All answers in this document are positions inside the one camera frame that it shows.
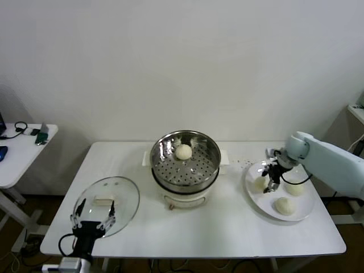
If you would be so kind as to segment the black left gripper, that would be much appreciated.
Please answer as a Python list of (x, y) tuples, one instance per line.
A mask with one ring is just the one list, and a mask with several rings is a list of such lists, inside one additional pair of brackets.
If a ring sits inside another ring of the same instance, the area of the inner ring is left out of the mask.
[(111, 203), (109, 214), (102, 222), (81, 221), (80, 217), (85, 203), (84, 198), (70, 216), (73, 235), (77, 238), (72, 256), (78, 258), (91, 258), (95, 241), (102, 238), (105, 230), (110, 230), (116, 222), (114, 201)]

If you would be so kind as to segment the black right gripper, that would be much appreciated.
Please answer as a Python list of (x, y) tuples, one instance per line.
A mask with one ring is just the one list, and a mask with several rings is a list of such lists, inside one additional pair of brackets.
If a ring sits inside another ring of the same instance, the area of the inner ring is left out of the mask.
[(280, 177), (284, 169), (279, 164), (269, 164), (264, 166), (262, 177), (269, 175), (270, 181), (263, 190), (263, 193), (275, 192), (280, 185)]

